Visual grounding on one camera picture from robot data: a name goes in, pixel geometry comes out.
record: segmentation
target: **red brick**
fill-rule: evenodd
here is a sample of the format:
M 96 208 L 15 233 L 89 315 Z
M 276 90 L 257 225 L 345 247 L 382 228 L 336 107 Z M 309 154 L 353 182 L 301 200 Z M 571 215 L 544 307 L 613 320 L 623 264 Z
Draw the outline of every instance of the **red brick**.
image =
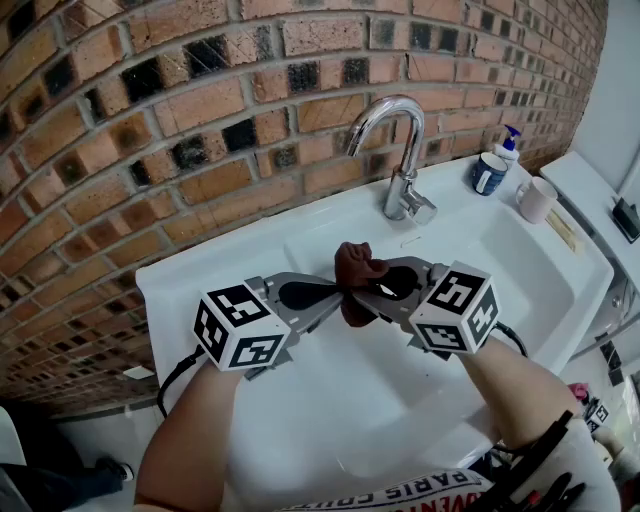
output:
M 38 126 L 22 142 L 27 163 L 37 169 L 67 144 L 86 131 L 80 112 L 70 105 Z
M 120 75 L 104 79 L 98 84 L 97 89 L 107 116 L 110 117 L 129 107 L 129 98 Z
M 129 192 L 116 173 L 93 182 L 91 187 L 68 201 L 65 208 L 73 220 L 84 224 L 128 197 Z
M 58 49 L 53 27 L 47 23 L 27 33 L 0 65 L 0 101 Z
M 462 107 L 464 100 L 464 90 L 457 88 L 423 89 L 418 91 L 403 91 L 405 94 L 416 100 L 422 110 L 430 112 L 434 110 L 447 110 L 450 108 Z M 376 99 L 387 96 L 387 93 L 376 95 Z
M 369 58 L 369 83 L 397 82 L 400 78 L 400 56 Z
M 359 18 L 285 21 L 285 53 L 291 56 L 361 48 L 363 29 L 364 22 Z
M 158 234 L 155 231 L 149 231 L 113 249 L 107 256 L 122 268 L 162 249 L 164 249 L 164 244 Z
M 255 125 L 260 145 L 271 144 L 289 136 L 287 117 L 282 109 L 258 114 L 255 117 Z
M 473 130 L 474 128 L 484 128 L 493 126 L 500 122 L 502 112 L 457 112 L 443 116 L 442 131 L 457 132 L 461 130 Z
M 101 171 L 120 159 L 118 148 L 109 130 L 98 132 L 93 139 L 77 146 L 75 152 L 89 175 Z
M 65 258 L 71 263 L 86 260 L 97 250 L 98 246 L 84 233 L 74 236 L 62 246 Z
M 493 105 L 495 89 L 469 89 L 464 100 L 465 107 L 490 107 Z
M 64 272 L 67 265 L 53 253 L 43 254 L 26 265 L 21 274 L 35 284 L 42 284 Z
M 519 87 L 521 89 L 529 89 L 531 87 L 531 80 L 533 75 L 527 71 L 517 70 L 513 76 L 513 87 Z
M 533 53 L 538 53 L 542 45 L 542 38 L 532 30 L 526 30 L 523 44 L 525 48 L 531 50 Z
M 491 60 L 493 62 L 502 61 L 505 44 L 493 37 L 480 35 L 476 41 L 474 55 L 478 59 Z
M 73 49 L 71 57 L 81 82 L 110 68 L 122 58 L 118 28 L 111 26 L 83 40 Z
M 27 173 L 18 157 L 15 153 L 11 153 L 3 162 L 0 162 L 0 195 L 9 195 L 9 192 L 26 177 Z
M 188 204 L 197 204 L 250 183 L 251 173 L 247 163 L 244 160 L 236 160 L 183 181 L 180 190 Z
M 342 87 L 342 59 L 325 59 L 320 61 L 320 89 L 328 91 Z
M 175 37 L 227 21 L 224 0 L 177 0 L 151 6 L 129 21 L 133 47 L 141 52 Z
M 505 13 L 507 16 L 513 16 L 513 0 L 487 0 L 487 5 L 495 10 Z
M 362 177 L 360 160 L 350 159 L 328 167 L 314 169 L 304 175 L 304 191 L 314 194 L 321 190 L 343 185 Z
M 158 121 L 166 136 L 228 116 L 244 109 L 238 78 L 200 87 L 155 106 Z
M 358 0 L 325 0 L 322 3 L 299 2 L 296 0 L 243 0 L 242 15 L 244 19 L 262 18 L 276 14 L 287 14 L 300 11 L 311 10 L 358 10 L 387 11 L 398 14 L 406 14 L 407 3 L 403 0 L 374 0 L 373 2 L 362 2 Z
M 431 55 L 409 55 L 409 80 L 420 82 L 452 82 L 454 59 Z
M 151 183 L 154 185 L 162 183 L 175 175 L 173 160 L 171 160 L 166 149 L 161 149 L 142 157 L 142 163 L 151 178 Z
M 300 165 L 309 165 L 333 157 L 333 135 L 321 135 L 298 143 Z
M 40 108 L 38 113 L 31 113 L 28 116 L 26 113 L 27 108 L 34 100 L 37 101 L 38 98 L 42 101 L 42 108 Z M 35 119 L 40 117 L 48 105 L 49 102 L 47 101 L 47 94 L 44 92 L 41 77 L 34 76 L 27 82 L 23 82 L 22 87 L 13 94 L 11 102 L 9 103 L 9 109 L 13 114 L 16 130 L 19 132 L 23 131 L 29 124 L 33 123 Z
M 41 309 L 30 300 L 23 302 L 11 310 L 11 316 L 18 322 L 26 322 L 34 315 L 37 315 Z
M 456 134 L 453 143 L 453 155 L 457 156 L 463 153 L 475 153 L 482 148 L 482 133 L 460 135 Z
M 243 219 L 293 199 L 298 186 L 291 177 L 285 177 L 248 190 L 216 203 L 211 213 L 218 227 Z
M 66 190 L 67 187 L 64 186 L 58 174 L 47 170 L 29 183 L 23 194 L 31 209 L 35 213 L 40 213 Z
M 27 220 L 28 218 L 17 200 L 5 203 L 0 208 L 0 246 L 9 240 Z
M 69 231 L 71 231 L 71 225 L 59 212 L 47 215 L 0 256 L 0 272 L 13 276 Z
M 253 95 L 260 103 L 277 101 L 289 96 L 286 69 L 273 69 L 253 74 Z
M 67 39 L 74 39 L 88 28 L 122 12 L 115 2 L 84 0 L 71 5 L 62 14 L 62 23 Z
M 460 8 L 458 0 L 414 0 L 413 2 L 413 14 L 452 23 L 460 23 Z
M 301 132 L 311 132 L 349 124 L 363 109 L 361 94 L 309 101 L 298 107 L 298 125 Z

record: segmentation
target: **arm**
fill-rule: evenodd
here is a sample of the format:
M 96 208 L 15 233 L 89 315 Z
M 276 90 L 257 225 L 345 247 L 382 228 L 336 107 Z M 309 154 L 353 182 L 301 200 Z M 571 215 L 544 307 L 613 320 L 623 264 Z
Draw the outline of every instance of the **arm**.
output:
M 206 361 L 144 455 L 136 503 L 185 512 L 220 508 L 236 387 L 244 372 Z
M 536 441 L 565 411 L 580 415 L 578 403 L 559 378 L 494 338 L 460 359 L 508 448 Z

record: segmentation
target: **brick wall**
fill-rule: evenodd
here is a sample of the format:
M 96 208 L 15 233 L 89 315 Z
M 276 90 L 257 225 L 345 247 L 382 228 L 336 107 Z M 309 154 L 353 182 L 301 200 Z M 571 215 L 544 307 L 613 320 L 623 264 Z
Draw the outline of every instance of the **brick wall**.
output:
M 421 163 L 523 132 L 568 147 L 606 0 L 6 0 L 0 6 L 0 397 L 70 412 L 155 382 L 134 272 L 264 215 L 383 178 L 409 126 L 356 159 L 348 125 L 403 93 Z

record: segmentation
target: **white countertop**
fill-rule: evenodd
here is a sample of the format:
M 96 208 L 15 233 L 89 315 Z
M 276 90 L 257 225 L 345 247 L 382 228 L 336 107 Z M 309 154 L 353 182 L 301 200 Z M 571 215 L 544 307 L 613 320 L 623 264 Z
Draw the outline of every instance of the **white countertop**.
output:
M 640 242 L 630 244 L 611 216 L 620 196 L 575 151 L 545 165 L 540 172 L 580 212 L 640 290 Z

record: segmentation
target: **white sink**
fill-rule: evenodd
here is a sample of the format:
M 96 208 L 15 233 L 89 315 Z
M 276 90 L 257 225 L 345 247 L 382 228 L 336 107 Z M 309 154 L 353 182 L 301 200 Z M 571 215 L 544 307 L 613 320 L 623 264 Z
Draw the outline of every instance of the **white sink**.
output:
M 333 279 L 333 256 L 344 241 L 369 242 L 377 258 L 456 259 L 491 273 L 501 321 L 516 330 L 533 359 L 560 371 L 613 271 L 583 232 L 585 249 L 576 255 L 546 223 L 534 226 L 519 216 L 512 197 L 527 177 L 521 167 L 509 171 L 493 196 L 475 194 L 466 175 L 476 158 L 420 173 L 416 188 L 439 210 L 427 226 L 382 215 L 385 181 L 264 219 L 140 270 L 160 379 L 195 348 L 189 328 L 199 287 L 283 271 Z M 445 362 L 408 342 L 397 325 L 376 320 L 352 329 L 338 311 L 290 350 L 293 362 L 243 382 L 230 467 L 245 504 L 272 510 L 365 493 L 429 467 L 469 465 L 484 453 L 495 435 L 459 360 Z M 186 382 L 170 389 L 169 404 Z

